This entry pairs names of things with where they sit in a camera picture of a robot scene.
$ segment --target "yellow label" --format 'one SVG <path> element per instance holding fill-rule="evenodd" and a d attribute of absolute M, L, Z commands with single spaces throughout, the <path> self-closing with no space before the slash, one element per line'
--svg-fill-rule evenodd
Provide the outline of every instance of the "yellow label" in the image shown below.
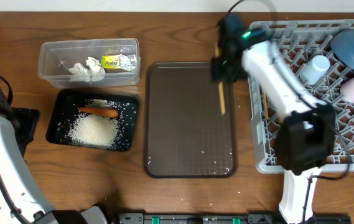
<path fill-rule="evenodd" d="M 120 55 L 104 55 L 101 59 L 103 68 L 121 68 Z"/>

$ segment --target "wooden surface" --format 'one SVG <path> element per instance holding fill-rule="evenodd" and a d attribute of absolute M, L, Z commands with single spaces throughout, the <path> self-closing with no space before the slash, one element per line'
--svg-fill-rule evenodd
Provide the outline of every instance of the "wooden surface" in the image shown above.
<path fill-rule="evenodd" d="M 0 74 L 14 90 L 15 107 L 40 110 L 25 160 L 44 195 L 57 209 L 81 210 L 97 202 L 146 212 L 246 213 L 276 210 L 283 176 L 263 175 L 254 166 L 248 84 L 234 84 L 239 168 L 228 179 L 152 179 L 142 168 L 145 76 L 155 62 L 202 62 L 213 55 L 220 13 L 0 12 Z M 247 23 L 268 13 L 245 13 Z M 354 19 L 354 14 L 280 14 L 280 19 Z M 37 77 L 44 42 L 135 37 L 141 51 L 138 85 L 104 88 L 140 96 L 133 146 L 108 152 L 50 144 L 45 133 L 58 89 Z M 318 213 L 348 213 L 354 222 L 354 174 L 338 182 L 318 181 Z"/>

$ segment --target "carrot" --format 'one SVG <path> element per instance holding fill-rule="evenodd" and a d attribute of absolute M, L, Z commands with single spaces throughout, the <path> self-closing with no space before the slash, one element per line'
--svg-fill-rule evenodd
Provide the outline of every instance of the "carrot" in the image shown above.
<path fill-rule="evenodd" d="M 81 107 L 79 108 L 81 112 L 84 113 L 91 113 L 99 116 L 106 116 L 109 118 L 117 118 L 119 112 L 115 109 L 100 109 L 100 108 L 88 108 L 88 107 Z"/>

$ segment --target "white wall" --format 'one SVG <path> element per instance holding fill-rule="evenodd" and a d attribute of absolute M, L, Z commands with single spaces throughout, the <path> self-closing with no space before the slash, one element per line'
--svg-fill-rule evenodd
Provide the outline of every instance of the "white wall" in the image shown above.
<path fill-rule="evenodd" d="M 222 12 L 237 0 L 0 0 L 0 11 Z M 271 0 L 282 12 L 354 12 L 354 0 Z M 256 1 L 236 11 L 267 11 Z"/>

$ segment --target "clear plastic container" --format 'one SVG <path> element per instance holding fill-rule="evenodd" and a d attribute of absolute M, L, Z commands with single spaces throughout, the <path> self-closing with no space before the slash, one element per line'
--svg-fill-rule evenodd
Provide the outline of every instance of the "clear plastic container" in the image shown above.
<path fill-rule="evenodd" d="M 74 81 L 80 76 L 72 75 L 68 70 L 77 62 L 85 66 L 88 57 L 101 60 L 103 55 L 117 54 L 136 54 L 135 71 L 114 69 L 114 72 L 106 73 L 102 80 L 86 82 Z M 47 42 L 41 46 L 38 74 L 57 88 L 135 85 L 139 83 L 140 61 L 138 40 L 134 38 Z"/>

